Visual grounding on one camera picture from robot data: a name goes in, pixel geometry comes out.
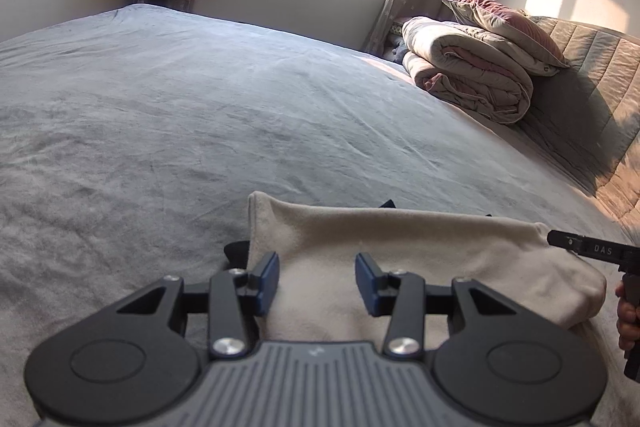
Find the quilted headboard cover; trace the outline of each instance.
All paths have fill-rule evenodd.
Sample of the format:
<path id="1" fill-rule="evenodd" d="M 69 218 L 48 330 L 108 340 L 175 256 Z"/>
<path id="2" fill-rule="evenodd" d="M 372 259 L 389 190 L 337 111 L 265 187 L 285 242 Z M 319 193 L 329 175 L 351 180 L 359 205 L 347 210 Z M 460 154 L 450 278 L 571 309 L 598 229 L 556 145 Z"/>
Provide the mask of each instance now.
<path id="1" fill-rule="evenodd" d="M 640 40 L 532 18 L 571 67 L 534 77 L 521 129 L 603 203 L 640 245 Z"/>

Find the bed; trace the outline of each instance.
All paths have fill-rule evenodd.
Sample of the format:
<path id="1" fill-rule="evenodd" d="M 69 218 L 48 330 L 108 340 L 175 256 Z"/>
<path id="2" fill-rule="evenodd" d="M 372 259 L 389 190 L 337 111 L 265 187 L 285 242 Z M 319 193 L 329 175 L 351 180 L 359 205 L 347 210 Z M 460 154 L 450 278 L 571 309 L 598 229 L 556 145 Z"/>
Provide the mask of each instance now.
<path id="1" fill-rule="evenodd" d="M 52 26 L 0 43 L 0 424 L 36 421 L 21 372 L 44 338 L 166 273 L 222 269 L 254 190 L 629 241 L 518 129 L 390 62 L 147 5 Z M 609 366 L 601 427 L 640 422 L 615 305 L 576 328 Z"/>

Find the metal screw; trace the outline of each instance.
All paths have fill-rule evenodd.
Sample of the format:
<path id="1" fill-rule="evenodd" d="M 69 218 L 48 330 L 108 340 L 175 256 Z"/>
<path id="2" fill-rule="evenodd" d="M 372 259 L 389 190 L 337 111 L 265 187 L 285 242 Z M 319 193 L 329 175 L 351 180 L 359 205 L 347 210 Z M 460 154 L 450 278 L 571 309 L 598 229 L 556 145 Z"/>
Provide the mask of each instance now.
<path id="1" fill-rule="evenodd" d="M 389 351 L 395 355 L 412 355 L 420 349 L 420 344 L 409 337 L 399 337 L 388 343 Z"/>
<path id="2" fill-rule="evenodd" d="M 213 343 L 213 350 L 220 355 L 237 355 L 244 351 L 244 342 L 240 339 L 223 337 Z"/>

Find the pink pillow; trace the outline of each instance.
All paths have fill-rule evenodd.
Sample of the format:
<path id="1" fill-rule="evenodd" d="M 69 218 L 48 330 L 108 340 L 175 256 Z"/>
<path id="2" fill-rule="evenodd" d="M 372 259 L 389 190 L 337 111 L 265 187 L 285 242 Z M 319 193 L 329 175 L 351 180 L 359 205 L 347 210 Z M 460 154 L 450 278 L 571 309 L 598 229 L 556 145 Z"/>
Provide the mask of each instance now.
<path id="1" fill-rule="evenodd" d="M 529 55 L 558 68 L 569 64 L 554 40 L 535 22 L 494 0 L 441 0 L 460 24 L 479 26 L 517 44 Z"/>

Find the human hand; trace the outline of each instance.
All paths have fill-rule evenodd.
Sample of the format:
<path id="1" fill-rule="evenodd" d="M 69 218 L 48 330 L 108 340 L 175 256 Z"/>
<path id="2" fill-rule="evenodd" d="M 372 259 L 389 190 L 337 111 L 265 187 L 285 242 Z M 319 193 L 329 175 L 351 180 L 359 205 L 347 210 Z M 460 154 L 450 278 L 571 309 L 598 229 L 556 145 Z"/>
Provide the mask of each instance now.
<path id="1" fill-rule="evenodd" d="M 622 281 L 616 286 L 616 296 L 620 298 L 618 302 L 618 333 L 620 339 L 618 346 L 620 349 L 628 351 L 640 339 L 640 326 L 636 320 L 640 319 L 640 307 L 636 308 L 625 299 L 625 286 Z"/>

